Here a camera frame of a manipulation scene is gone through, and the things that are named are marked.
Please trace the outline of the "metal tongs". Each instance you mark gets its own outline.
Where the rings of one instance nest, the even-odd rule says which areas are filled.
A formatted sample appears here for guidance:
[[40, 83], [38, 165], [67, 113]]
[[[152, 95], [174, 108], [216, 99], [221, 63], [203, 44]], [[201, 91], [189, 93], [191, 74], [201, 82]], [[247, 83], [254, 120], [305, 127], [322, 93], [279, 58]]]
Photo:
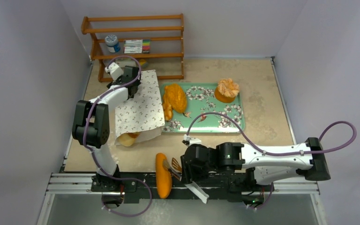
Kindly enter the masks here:
[[[163, 167], [177, 180], [182, 181], [182, 175], [180, 172], [182, 171], [182, 167], [180, 166], [179, 162], [172, 158], [171, 163], [168, 162], [167, 159], [163, 160]], [[185, 186], [194, 194], [196, 195], [204, 204], [208, 203], [209, 195], [205, 193], [202, 188], [197, 185], [194, 181], [191, 181]]]

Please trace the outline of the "long orange fake baguette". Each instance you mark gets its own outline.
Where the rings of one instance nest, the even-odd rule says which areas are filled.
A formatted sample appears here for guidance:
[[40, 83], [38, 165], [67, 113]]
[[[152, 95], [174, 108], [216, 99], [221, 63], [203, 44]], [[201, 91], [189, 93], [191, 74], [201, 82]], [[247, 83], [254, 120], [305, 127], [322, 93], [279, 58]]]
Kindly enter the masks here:
[[161, 199], [166, 199], [172, 190], [172, 176], [164, 162], [167, 161], [166, 155], [158, 153], [156, 155], [156, 187], [157, 193]]

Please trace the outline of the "white patterned paper bag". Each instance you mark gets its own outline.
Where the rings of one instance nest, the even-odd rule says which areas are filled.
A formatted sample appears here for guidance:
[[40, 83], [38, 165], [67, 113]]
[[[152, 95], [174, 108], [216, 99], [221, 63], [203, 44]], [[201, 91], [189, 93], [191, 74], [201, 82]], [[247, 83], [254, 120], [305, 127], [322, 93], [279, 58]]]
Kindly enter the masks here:
[[141, 84], [133, 98], [115, 108], [115, 145], [125, 133], [138, 133], [135, 143], [161, 135], [165, 125], [158, 76], [155, 70], [141, 73]]

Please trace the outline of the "orange braided fake bread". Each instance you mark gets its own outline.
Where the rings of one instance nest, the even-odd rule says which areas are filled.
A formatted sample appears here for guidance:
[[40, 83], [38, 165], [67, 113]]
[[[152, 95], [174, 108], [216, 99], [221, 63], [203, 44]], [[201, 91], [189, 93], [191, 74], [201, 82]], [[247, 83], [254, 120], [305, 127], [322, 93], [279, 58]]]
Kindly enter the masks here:
[[170, 121], [173, 118], [173, 108], [172, 105], [169, 103], [168, 97], [166, 95], [163, 95], [162, 106], [165, 121]]

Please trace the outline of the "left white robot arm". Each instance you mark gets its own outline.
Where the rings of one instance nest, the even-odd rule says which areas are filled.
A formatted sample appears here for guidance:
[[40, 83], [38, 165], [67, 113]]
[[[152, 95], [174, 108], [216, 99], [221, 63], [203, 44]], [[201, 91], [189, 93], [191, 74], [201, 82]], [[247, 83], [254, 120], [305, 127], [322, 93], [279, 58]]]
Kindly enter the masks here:
[[97, 166], [97, 182], [114, 192], [129, 178], [120, 177], [119, 167], [110, 156], [107, 144], [110, 136], [109, 114], [137, 93], [141, 83], [141, 69], [126, 66], [123, 71], [111, 68], [110, 73], [117, 75], [117, 78], [108, 90], [92, 100], [79, 100], [76, 103], [72, 137], [91, 154]]

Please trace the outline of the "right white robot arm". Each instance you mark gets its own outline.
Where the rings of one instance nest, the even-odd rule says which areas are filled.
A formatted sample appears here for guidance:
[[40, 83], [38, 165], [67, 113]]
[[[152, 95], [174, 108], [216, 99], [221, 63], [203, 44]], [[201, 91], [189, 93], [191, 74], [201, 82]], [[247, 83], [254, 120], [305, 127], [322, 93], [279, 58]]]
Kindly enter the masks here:
[[206, 147], [199, 139], [187, 137], [185, 153], [180, 157], [182, 182], [190, 184], [208, 178], [210, 172], [233, 173], [245, 170], [244, 184], [251, 191], [277, 180], [303, 176], [309, 181], [330, 180], [322, 146], [317, 138], [308, 138], [291, 146], [255, 146], [225, 142]]

